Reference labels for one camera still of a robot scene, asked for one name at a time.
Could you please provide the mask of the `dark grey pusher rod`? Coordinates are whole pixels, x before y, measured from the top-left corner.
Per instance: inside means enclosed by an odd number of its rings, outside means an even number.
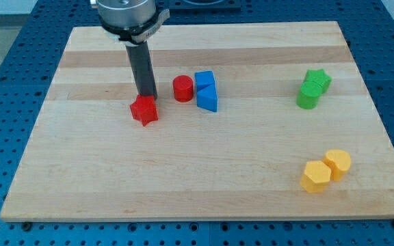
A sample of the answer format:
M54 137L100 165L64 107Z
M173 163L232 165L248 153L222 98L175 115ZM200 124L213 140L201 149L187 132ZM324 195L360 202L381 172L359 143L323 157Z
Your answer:
M157 87L147 42L126 46L126 50L138 94L157 99Z

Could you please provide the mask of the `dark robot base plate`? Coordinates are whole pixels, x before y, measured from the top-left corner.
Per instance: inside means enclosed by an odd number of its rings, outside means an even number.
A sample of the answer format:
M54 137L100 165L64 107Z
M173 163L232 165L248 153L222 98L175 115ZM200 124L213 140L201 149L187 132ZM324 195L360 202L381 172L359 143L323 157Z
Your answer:
M241 0L165 0L171 10L240 10Z

